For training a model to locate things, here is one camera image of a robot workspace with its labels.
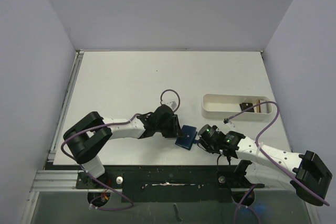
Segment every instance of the metal frame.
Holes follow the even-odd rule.
[[[64,125],[65,117],[68,111],[69,103],[71,100],[72,92],[75,87],[75,83],[77,80],[77,75],[80,69],[80,65],[82,62],[83,54],[85,51],[78,50],[76,51],[75,60],[73,63],[70,80],[68,83],[68,88],[66,91],[66,95],[63,101],[60,117],[57,123],[56,133],[50,148],[50,153],[48,155],[47,162],[53,163],[56,155],[57,145],[59,135],[61,133],[62,127]],[[29,193],[27,204],[21,219],[21,224],[29,224],[32,221],[35,207],[37,204],[39,192],[49,191],[49,192],[61,192],[61,191],[103,191],[103,189],[76,189],[76,182],[78,178],[78,170],[38,170],[36,172],[35,179],[33,181],[31,191]],[[233,191],[241,191],[245,189],[233,189]],[[261,188],[256,190],[279,190],[277,188]],[[317,213],[317,207],[311,204],[306,203],[308,215],[310,217],[312,224],[320,224],[319,216]]]
[[[72,71],[71,71],[71,75],[70,75],[70,80],[68,83],[68,88],[66,90],[66,94],[63,100],[63,104],[62,104],[62,109],[61,109],[61,113],[59,116],[59,120],[57,123],[57,128],[56,128],[56,132],[55,132],[55,136],[53,139],[53,143],[51,144],[51,148],[50,148],[50,152],[57,150],[57,145],[58,145],[58,139],[59,139],[59,134],[61,133],[61,130],[63,128],[64,125],[64,121],[65,121],[65,117],[67,115],[68,112],[68,108],[69,108],[69,103],[71,100],[71,96],[75,87],[75,83],[77,80],[77,75],[80,69],[80,65],[83,59],[83,55],[84,55],[84,51],[76,51],[76,57],[73,63],[73,67],[72,67]]]

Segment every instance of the wire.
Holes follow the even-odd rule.
[[[233,201],[233,203],[237,205],[237,208],[239,208],[240,206],[243,206],[243,207],[247,208],[248,210],[250,210],[250,211],[254,214],[254,216],[256,217],[256,219],[257,219],[257,221],[258,221],[258,224],[261,224],[260,218],[259,218],[258,214],[253,210],[253,208],[248,207],[248,206],[244,206],[244,205],[240,205],[239,203],[237,203],[237,202],[235,202],[235,201]]]
[[[110,127],[110,126],[114,126],[114,125],[126,125],[126,124],[129,124],[129,123],[131,123],[131,122],[132,122],[138,115],[141,115],[141,114],[135,114],[134,116],[132,116],[131,119],[129,119],[129,120],[126,121],[126,122],[120,122],[120,123],[107,123],[107,124],[103,124],[103,125],[99,125],[99,126],[91,127],[91,128],[86,129],[86,130],[80,131],[80,132],[78,132],[78,133],[72,135],[71,137],[67,138],[67,139],[61,144],[61,150],[62,150],[62,152],[63,152],[66,156],[68,156],[68,157],[70,157],[71,159],[75,160],[75,158],[74,158],[73,156],[71,156],[69,153],[67,153],[67,152],[65,151],[65,149],[64,149],[64,146],[65,146],[66,144],[68,144],[71,140],[73,140],[75,137],[77,137],[77,136],[79,136],[79,135],[81,135],[81,134],[84,134],[84,133],[86,133],[86,132],[88,132],[88,131],[95,131],[95,130],[98,130],[98,129],[103,128],[103,127]],[[85,170],[84,167],[83,167],[82,165],[80,165],[80,168],[81,168],[82,170],[84,170],[84,171],[86,172],[86,174],[87,174],[93,181],[95,181],[95,182],[98,183],[99,185],[103,186],[104,188],[109,189],[109,190],[111,190],[112,192],[118,194],[119,196],[121,196],[122,198],[124,198],[126,201],[128,201],[128,202],[130,203],[130,205],[127,206],[127,207],[118,207],[118,208],[101,208],[101,207],[99,207],[99,208],[96,208],[97,210],[102,210],[102,211],[119,211],[119,210],[125,210],[125,209],[129,209],[129,208],[131,208],[131,207],[134,207],[134,203],[133,203],[133,201],[131,201],[127,196],[125,196],[125,195],[122,194],[121,192],[119,192],[119,191],[113,189],[112,187],[110,187],[110,186],[104,184],[103,182],[97,180],[97,179],[96,179],[95,177],[93,177],[87,170]],[[98,197],[94,198],[94,199],[90,202],[90,204],[92,204],[92,203],[93,203],[96,199],[98,199],[99,197],[101,197],[101,196],[98,196]]]
[[[173,90],[173,89],[166,89],[166,90],[164,90],[164,91],[161,93],[161,95],[160,95],[160,102],[163,101],[162,97],[163,97],[163,95],[165,94],[165,92],[168,92],[168,91],[171,91],[171,92],[175,93],[176,96],[177,96],[177,99],[178,99],[177,107],[176,107],[175,110],[173,110],[173,112],[175,113],[175,112],[179,109],[180,104],[181,104],[181,98],[180,98],[179,94],[178,94],[175,90]]]
[[[219,164],[218,164],[218,161],[219,161],[219,158],[221,157],[222,155],[220,154],[219,156],[218,156],[218,158],[217,158],[217,161],[216,161],[216,163],[217,163],[217,171],[219,171]]]
[[[108,179],[108,182],[107,182],[107,185],[108,186],[111,186],[111,180],[110,179]],[[107,195],[106,195],[106,192],[108,191],[108,189],[106,189],[105,191],[103,191],[102,193],[101,193],[101,198],[103,199],[103,198],[105,198],[105,199],[109,199],[108,197],[107,197]]]
[[[226,159],[227,159],[227,162],[229,163],[229,166],[230,166],[231,165],[231,157],[227,156]]]
[[[229,121],[232,120],[233,118],[235,118],[236,116],[239,116],[241,114],[243,114],[244,112],[246,112],[247,110],[250,110],[256,106],[260,106],[262,104],[274,104],[277,107],[277,114],[275,115],[274,119],[265,127],[262,129],[262,131],[259,132],[259,134],[256,137],[256,146],[259,147],[259,138],[260,136],[263,134],[263,132],[265,132],[268,128],[270,128],[274,122],[276,121],[276,119],[278,118],[279,114],[280,114],[280,108],[279,105],[276,102],[273,101],[266,101],[266,102],[261,102],[258,104],[253,105],[252,107],[249,107],[235,115],[230,116],[229,118],[225,119],[225,121]],[[310,195],[312,195],[314,198],[318,199],[319,201],[321,201],[323,204],[325,204],[326,206],[330,206],[330,204],[325,201],[322,197],[318,196],[316,193],[314,193],[313,191],[311,191],[308,187],[306,187],[303,183],[301,183],[300,181],[298,181],[294,175],[289,172],[288,170],[286,170],[285,168],[283,168],[281,165],[279,165],[277,162],[275,162],[262,148],[260,148],[261,153],[263,153],[276,167],[278,167],[283,173],[285,173],[288,177],[290,177],[295,183],[297,183],[299,186],[301,186],[306,192],[308,192]]]
[[[203,147],[200,147],[199,143],[197,143],[197,146],[206,152],[206,149]]]
[[[236,207],[236,210],[235,210],[235,214],[233,215],[233,224],[236,223],[236,219],[237,219],[237,213],[238,213],[238,210],[242,205],[244,199],[253,191],[253,189],[257,186],[258,184],[255,184],[255,185],[252,185],[250,189],[247,190],[247,192],[244,194],[244,196],[241,198],[240,202],[238,203],[237,207]],[[260,222],[260,219],[258,217],[258,215],[255,213],[257,219],[258,219],[258,223],[261,223]]]

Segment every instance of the blue block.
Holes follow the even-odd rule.
[[[197,135],[196,127],[183,125],[182,126],[183,137],[178,137],[175,141],[177,146],[190,150]]]

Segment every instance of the glass panel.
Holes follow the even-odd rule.
[[[120,198],[112,195],[106,207],[125,206]],[[33,224],[81,223],[232,223],[234,204],[216,201],[176,203],[137,203],[132,209],[116,212],[89,210],[87,193],[40,193]],[[261,223],[311,223],[305,203],[290,191],[256,191],[252,205]],[[237,224],[257,224],[252,212],[242,208]]]

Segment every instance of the screw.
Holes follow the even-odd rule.
[[[117,179],[116,179],[116,182],[117,182],[118,185],[122,184],[123,181],[124,180],[121,176],[117,177]]]
[[[224,184],[225,183],[225,177],[224,176],[221,176],[218,178],[218,181],[221,183],[221,184]]]

